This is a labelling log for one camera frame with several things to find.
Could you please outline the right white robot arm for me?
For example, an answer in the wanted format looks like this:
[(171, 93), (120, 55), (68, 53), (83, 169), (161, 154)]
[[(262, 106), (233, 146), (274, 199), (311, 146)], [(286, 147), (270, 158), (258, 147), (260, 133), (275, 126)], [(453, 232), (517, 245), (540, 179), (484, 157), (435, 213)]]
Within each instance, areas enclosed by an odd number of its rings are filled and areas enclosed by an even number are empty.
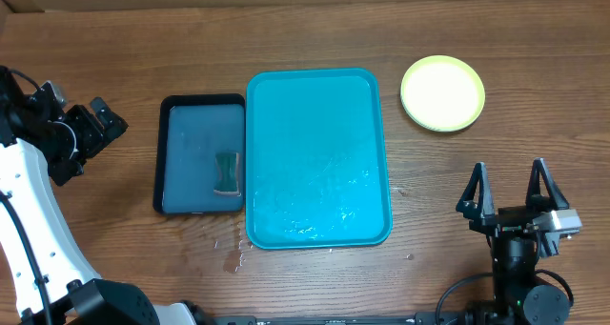
[(490, 277), (493, 298), (472, 301), (457, 324), (563, 324), (575, 298), (560, 275), (537, 267), (559, 253), (559, 243), (580, 231), (578, 212), (554, 181), (545, 161), (537, 158), (522, 206), (496, 208), (484, 163), (478, 162), (456, 205), (469, 220), (469, 229), (484, 234), (490, 247), (492, 271), (455, 283), (438, 302), (436, 320), (445, 298), (456, 288)]

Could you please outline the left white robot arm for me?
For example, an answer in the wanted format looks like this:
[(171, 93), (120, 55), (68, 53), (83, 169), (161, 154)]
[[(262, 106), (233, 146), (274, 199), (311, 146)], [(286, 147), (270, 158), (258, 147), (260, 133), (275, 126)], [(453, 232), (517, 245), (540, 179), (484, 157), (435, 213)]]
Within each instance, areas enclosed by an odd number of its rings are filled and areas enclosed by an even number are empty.
[(128, 128), (99, 97), (65, 107), (51, 83), (22, 92), (20, 71), (1, 70), (1, 246), (24, 324), (203, 324), (188, 301), (154, 305), (132, 284), (106, 280), (71, 234), (53, 194), (82, 174)]

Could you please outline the yellow plate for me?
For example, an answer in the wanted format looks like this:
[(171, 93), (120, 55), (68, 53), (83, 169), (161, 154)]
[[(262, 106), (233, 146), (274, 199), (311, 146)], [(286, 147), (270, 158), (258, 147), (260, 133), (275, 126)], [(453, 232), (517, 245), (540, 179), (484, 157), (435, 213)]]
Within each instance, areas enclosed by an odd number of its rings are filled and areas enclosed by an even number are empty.
[(476, 71), (448, 55), (417, 60), (404, 73), (400, 100), (406, 114), (433, 132), (458, 132), (474, 124), (486, 93)]

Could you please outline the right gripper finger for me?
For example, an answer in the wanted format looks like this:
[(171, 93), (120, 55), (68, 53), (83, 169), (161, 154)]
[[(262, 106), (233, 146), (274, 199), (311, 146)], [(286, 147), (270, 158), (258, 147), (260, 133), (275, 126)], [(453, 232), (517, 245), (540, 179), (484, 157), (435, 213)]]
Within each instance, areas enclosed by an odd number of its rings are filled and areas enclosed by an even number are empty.
[(469, 220), (495, 219), (491, 185), (483, 162), (478, 162), (473, 168), (469, 182), (456, 205), (456, 211)]
[(537, 157), (532, 165), (525, 206), (534, 211), (561, 211), (570, 208), (569, 202), (541, 157)]

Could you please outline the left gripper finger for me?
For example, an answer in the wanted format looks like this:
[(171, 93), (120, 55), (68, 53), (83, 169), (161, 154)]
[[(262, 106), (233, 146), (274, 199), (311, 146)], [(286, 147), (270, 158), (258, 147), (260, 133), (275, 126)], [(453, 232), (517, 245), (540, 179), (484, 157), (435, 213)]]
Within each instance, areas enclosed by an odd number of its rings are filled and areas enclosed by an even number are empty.
[(102, 125), (107, 142), (112, 142), (120, 137), (128, 128), (127, 122), (114, 112), (102, 112)]
[(109, 107), (101, 97), (95, 97), (90, 105), (98, 120), (108, 119)]

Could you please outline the green orange sponge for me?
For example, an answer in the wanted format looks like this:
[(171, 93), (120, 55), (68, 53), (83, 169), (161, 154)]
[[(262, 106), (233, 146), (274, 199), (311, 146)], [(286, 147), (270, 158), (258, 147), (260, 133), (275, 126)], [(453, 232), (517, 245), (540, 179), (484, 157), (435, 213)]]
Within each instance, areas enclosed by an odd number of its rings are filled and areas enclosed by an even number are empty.
[(239, 153), (220, 152), (215, 156), (218, 180), (213, 191), (220, 195), (240, 196)]

